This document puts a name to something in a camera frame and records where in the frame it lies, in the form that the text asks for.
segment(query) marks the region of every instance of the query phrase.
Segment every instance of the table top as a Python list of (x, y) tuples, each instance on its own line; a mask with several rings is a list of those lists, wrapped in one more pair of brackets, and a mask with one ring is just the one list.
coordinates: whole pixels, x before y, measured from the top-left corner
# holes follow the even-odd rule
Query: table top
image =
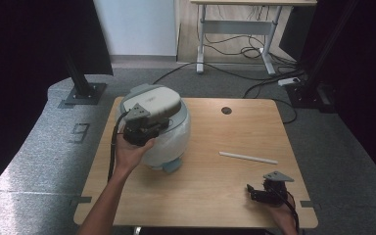
[[(106, 186), (116, 98), (74, 221), (81, 224)], [(182, 166), (173, 173), (136, 167), (126, 181), (115, 225), (170, 227), (274, 227), (265, 208), (250, 199), (246, 185), (263, 190), (262, 176), (278, 170), (293, 179), (286, 187), (297, 202), (301, 228), (313, 228), (317, 218), (289, 139), (271, 100), (183, 99), (191, 115), (191, 137)], [(232, 110), (222, 113), (223, 107)], [(233, 159), (218, 152), (255, 156), (278, 164)]]
[(190, 0), (201, 5), (314, 6), (316, 0)]

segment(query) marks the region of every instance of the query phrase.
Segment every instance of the wooden table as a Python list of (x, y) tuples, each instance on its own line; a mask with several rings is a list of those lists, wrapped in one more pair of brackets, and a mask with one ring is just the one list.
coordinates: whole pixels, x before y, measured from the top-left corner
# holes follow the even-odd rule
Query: wooden table
[[(314, 6), (316, 0), (190, 0), (201, 5), (200, 15), (200, 45), (197, 51), (197, 73), (204, 72), (204, 35), (206, 33), (267, 35), (263, 48), (259, 48), (267, 72), (276, 74), (268, 55), (271, 41), (279, 21), (282, 6)], [(273, 21), (209, 21), (206, 20), (207, 5), (255, 5), (277, 6)]]
[[(88, 175), (74, 221), (81, 224), (106, 185), (110, 140), (117, 98)], [(275, 224), (260, 203), (250, 199), (246, 184), (262, 190), (262, 176), (278, 170), (295, 182), (286, 183), (295, 196), (301, 228), (317, 218), (287, 134), (271, 100), (184, 99), (192, 118), (191, 138), (179, 170), (167, 174), (140, 165), (128, 178), (115, 225), (166, 227), (266, 228)], [(222, 113), (223, 107), (232, 110)], [(276, 160), (264, 164), (219, 155), (219, 151)]]

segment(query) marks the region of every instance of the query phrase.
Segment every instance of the white wall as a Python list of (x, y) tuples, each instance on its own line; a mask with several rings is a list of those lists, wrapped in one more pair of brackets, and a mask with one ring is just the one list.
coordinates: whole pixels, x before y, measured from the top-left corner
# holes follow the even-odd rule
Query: white wall
[(174, 0), (94, 0), (94, 5), (110, 55), (176, 56)]

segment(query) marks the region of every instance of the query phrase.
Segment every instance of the gray carpet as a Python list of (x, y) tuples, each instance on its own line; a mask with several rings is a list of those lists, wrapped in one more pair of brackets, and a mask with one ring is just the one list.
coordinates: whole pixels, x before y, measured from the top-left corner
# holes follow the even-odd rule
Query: gray carpet
[[(254, 81), (218, 70), (197, 75), (193, 67), (178, 70), (159, 82), (182, 97), (242, 98)], [(117, 96), (131, 87), (152, 83), (165, 69), (120, 69), (115, 77), (89, 75), (107, 89), (97, 106), (59, 109), (72, 82), (63, 80), (48, 90), (48, 103), (22, 148), (0, 177), (0, 234), (73, 234), (73, 215), (100, 137)], [(265, 77), (264, 71), (235, 70)], [(255, 89), (249, 98), (256, 96)], [(284, 88), (265, 85), (260, 98), (288, 101)], [(278, 103), (284, 121), (294, 117)], [(296, 121), (285, 124), (295, 156), (314, 202), (319, 225), (306, 234), (376, 234), (376, 166), (336, 114), (297, 109)], [(82, 143), (71, 131), (88, 123)], [(131, 228), (117, 227), (117, 234)]]

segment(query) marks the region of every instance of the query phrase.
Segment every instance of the white stick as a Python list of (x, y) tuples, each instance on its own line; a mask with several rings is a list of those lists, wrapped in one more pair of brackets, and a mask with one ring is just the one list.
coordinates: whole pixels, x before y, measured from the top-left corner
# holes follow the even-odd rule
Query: white stick
[(251, 160), (251, 161), (256, 161), (256, 162), (261, 162), (261, 163), (266, 163), (266, 164), (277, 165), (277, 161), (275, 161), (275, 160), (261, 159), (261, 158), (256, 158), (256, 157), (250, 157), (250, 156), (238, 155), (238, 154), (230, 154), (230, 153), (225, 153), (225, 152), (219, 152), (219, 154), (222, 155), (222, 156), (231, 157), (231, 158)]

